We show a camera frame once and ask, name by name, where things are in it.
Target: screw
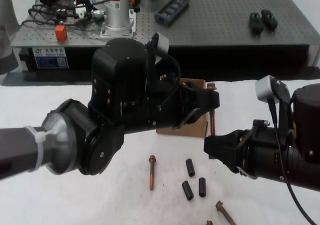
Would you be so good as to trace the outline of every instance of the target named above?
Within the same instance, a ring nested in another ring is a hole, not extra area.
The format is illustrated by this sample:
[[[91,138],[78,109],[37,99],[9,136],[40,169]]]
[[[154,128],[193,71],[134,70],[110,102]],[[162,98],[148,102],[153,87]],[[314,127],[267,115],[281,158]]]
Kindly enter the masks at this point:
[[[227,219],[227,221],[231,224],[231,225],[236,225],[236,223],[234,222],[234,220],[231,218],[231,216],[229,215],[229,213],[227,213],[227,211],[225,210],[224,206],[223,206],[223,202],[218,201],[215,205],[216,210],[220,211],[223,216]]]
[[[216,84],[214,82],[210,82],[207,85],[208,89],[216,90]],[[215,110],[212,110],[209,112],[210,116],[210,135],[216,134],[216,124],[215,124]]]
[[[156,162],[156,157],[151,155],[149,157],[149,162],[150,162],[150,190],[154,189],[154,175],[155,175],[155,162]]]

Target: metal mount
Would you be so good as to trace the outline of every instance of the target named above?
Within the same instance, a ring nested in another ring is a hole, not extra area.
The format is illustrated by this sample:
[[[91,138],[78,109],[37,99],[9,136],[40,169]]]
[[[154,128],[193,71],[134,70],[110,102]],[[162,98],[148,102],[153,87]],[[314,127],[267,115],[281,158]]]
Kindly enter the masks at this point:
[[[133,9],[129,9],[129,18],[130,24],[123,29],[116,28],[112,29],[111,27],[106,26],[104,22],[100,31],[101,39],[114,39],[114,38],[133,38],[136,33],[136,13]]]

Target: black rubber tube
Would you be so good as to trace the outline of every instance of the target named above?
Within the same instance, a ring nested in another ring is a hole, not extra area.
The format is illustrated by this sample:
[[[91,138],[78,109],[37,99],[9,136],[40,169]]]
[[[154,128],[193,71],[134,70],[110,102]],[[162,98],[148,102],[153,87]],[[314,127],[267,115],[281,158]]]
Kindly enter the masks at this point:
[[[194,193],[192,192],[191,187],[190,187],[188,181],[184,181],[184,182],[182,183],[182,188],[183,188],[184,194],[185,194],[185,196],[186,196],[186,199],[187,199],[188,201],[190,201],[191,199],[194,198]]]
[[[185,160],[185,164],[186,164],[186,169],[188,170],[189,177],[193,177],[196,174],[196,172],[195,172],[194,164],[191,158],[188,158],[187,160]]]
[[[207,195],[206,179],[204,177],[199,178],[199,196],[204,198]]]

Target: black connector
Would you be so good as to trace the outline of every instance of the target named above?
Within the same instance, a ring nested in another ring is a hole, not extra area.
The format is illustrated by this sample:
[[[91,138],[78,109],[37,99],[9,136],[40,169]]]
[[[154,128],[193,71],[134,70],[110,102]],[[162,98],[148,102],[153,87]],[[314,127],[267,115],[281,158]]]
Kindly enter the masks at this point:
[[[186,164],[186,169],[188,170],[189,177],[193,177],[196,174],[196,172],[195,172],[192,159],[188,158],[187,160],[185,160],[185,164]]]
[[[251,28],[251,31],[254,34],[259,35],[260,33],[262,33],[262,31],[264,30],[265,27],[264,27],[264,23],[262,22],[259,13],[257,13],[257,12],[250,13],[249,26]]]
[[[199,178],[199,196],[204,198],[207,195],[206,179],[204,177]]]
[[[278,26],[278,21],[270,10],[261,10],[262,21],[271,31],[274,31]]]
[[[190,187],[188,181],[184,181],[184,182],[182,183],[182,188],[183,188],[184,194],[185,194],[185,196],[186,196],[186,199],[187,199],[188,201],[190,201],[191,199],[194,198],[194,193],[192,192],[191,187]]]

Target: orange box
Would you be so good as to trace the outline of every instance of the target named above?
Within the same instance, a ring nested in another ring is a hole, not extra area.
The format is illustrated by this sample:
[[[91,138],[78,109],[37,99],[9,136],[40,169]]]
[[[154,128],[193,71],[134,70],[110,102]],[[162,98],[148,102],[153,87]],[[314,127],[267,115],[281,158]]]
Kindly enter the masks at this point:
[[[58,41],[65,41],[67,39],[67,29],[65,25],[57,25],[54,31]]]

